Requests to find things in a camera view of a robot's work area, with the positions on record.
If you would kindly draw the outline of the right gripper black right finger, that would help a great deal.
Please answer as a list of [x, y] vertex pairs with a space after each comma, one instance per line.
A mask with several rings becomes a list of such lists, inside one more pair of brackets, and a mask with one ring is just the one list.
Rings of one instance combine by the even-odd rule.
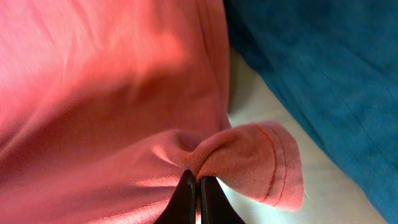
[[200, 181], [202, 224], [245, 224], [229, 203], [216, 177]]

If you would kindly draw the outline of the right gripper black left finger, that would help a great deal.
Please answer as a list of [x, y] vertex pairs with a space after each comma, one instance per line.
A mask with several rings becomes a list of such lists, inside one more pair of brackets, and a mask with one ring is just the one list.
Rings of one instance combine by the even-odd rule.
[[185, 170], [170, 198], [168, 205], [154, 224], [196, 223], [196, 179], [190, 170]]

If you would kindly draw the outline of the orange printed t-shirt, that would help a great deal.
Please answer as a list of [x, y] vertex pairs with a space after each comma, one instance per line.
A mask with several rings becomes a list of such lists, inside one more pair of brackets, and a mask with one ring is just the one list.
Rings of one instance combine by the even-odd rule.
[[152, 223], [182, 174], [303, 204], [279, 123], [232, 127], [222, 1], [1, 2], [1, 222]]

